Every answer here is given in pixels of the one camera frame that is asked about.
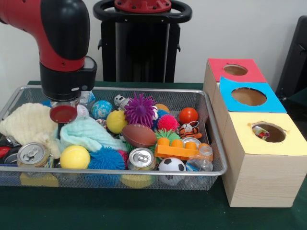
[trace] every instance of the clear plastic bottle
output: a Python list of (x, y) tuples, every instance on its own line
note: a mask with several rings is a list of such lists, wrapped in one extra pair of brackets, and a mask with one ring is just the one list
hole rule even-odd
[[(188, 160), (186, 163), (187, 171), (213, 171), (213, 164), (210, 161), (213, 159), (213, 150), (210, 146), (202, 146), (200, 153), (195, 158)], [(199, 189), (207, 186), (210, 180), (209, 176), (187, 176), (185, 178), (185, 185), (191, 189)]]

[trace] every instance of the stacked boxes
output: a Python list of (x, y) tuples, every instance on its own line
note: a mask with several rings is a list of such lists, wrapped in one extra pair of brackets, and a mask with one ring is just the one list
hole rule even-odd
[(204, 91), (228, 159), (229, 205), (291, 207), (307, 173), (307, 142), (255, 62), (209, 59)]

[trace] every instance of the orange ball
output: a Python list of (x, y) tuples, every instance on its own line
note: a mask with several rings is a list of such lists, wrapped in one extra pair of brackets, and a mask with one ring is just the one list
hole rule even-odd
[(169, 108), (168, 108), (166, 105), (164, 105), (164, 104), (155, 104), (155, 106), (156, 106), (158, 109), (162, 109), (162, 110), (164, 110), (164, 111), (170, 113)]
[(182, 124), (198, 120), (198, 113), (193, 108), (184, 108), (179, 114), (179, 120)]

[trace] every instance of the light blue cloth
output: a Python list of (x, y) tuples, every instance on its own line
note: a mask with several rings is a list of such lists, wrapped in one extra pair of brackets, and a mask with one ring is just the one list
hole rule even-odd
[(78, 117), (66, 124), (61, 129), (60, 137), (57, 141), (61, 152), (70, 145), (81, 145), (92, 152), (100, 150), (102, 146), (127, 151), (125, 143), (114, 139), (105, 128), (88, 116)]

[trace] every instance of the metal mesh basket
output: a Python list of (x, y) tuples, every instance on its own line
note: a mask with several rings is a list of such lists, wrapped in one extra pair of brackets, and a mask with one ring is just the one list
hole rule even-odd
[[(134, 92), (144, 93), (144, 96), (152, 95), (157, 102), (166, 104), (171, 114), (176, 117), (185, 107), (195, 108), (200, 115), (199, 127), (203, 134), (201, 142), (207, 142), (213, 148), (213, 172), (68, 170), (1, 166), (0, 185), (209, 190), (217, 177), (225, 173), (227, 164), (224, 150), (209, 97), (203, 91), (95, 87), (93, 92), (97, 100), (110, 102), (118, 94), (125, 97), (133, 97)], [(47, 98), (43, 95), (41, 86), (21, 87), (0, 112), (0, 119), (4, 119), (24, 103), (40, 103), (45, 100)]]

